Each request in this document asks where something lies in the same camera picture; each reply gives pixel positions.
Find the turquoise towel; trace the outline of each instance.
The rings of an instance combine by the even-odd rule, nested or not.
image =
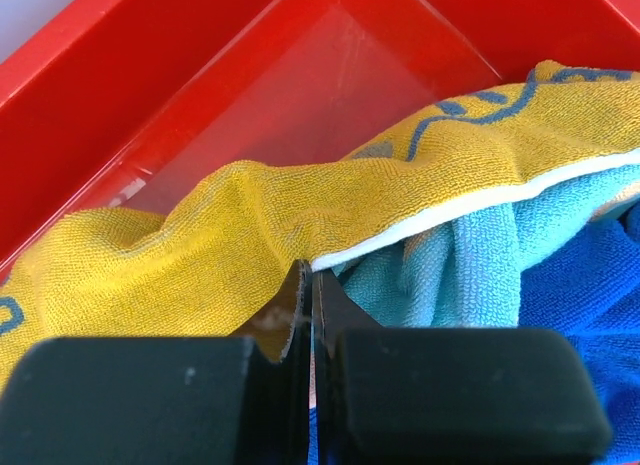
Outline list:
[[[470,213],[335,269],[349,297],[387,326],[513,327],[520,275],[562,247],[640,179],[628,165]]]

